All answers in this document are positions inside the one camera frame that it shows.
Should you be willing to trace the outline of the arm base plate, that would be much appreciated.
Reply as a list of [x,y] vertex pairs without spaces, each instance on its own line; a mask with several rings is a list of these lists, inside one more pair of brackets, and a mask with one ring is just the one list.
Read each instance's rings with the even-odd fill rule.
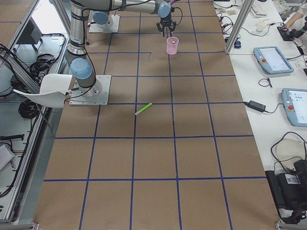
[[102,12],[95,12],[90,23],[89,33],[92,34],[112,34],[119,29],[119,15],[107,15]]
[[108,105],[109,90],[111,85],[111,75],[97,75],[96,83],[87,93],[85,88],[79,86],[75,81],[74,88],[78,88],[73,91],[69,100],[69,105],[72,106],[96,106],[96,105]]

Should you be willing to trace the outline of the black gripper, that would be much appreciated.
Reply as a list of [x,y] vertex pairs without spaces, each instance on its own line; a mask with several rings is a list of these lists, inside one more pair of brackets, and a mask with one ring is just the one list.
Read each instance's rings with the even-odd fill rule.
[[160,30],[162,36],[165,36],[165,28],[169,29],[170,37],[172,37],[173,32],[177,26],[177,22],[173,21],[172,18],[160,18],[160,22],[156,23],[158,30]]

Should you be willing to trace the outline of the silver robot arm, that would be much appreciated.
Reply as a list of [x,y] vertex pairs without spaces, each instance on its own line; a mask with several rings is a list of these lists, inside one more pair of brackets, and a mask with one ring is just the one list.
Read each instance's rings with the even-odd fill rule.
[[113,25],[112,17],[103,11],[94,11],[92,14],[93,24],[96,24],[98,28],[109,30]]
[[71,73],[76,78],[81,93],[93,89],[100,90],[96,82],[95,69],[87,58],[87,28],[95,33],[113,33],[118,31],[119,15],[110,15],[111,11],[141,12],[156,14],[160,17],[157,29],[162,34],[165,29],[173,32],[177,22],[172,20],[174,8],[168,0],[73,0],[71,1],[70,43],[65,56]]

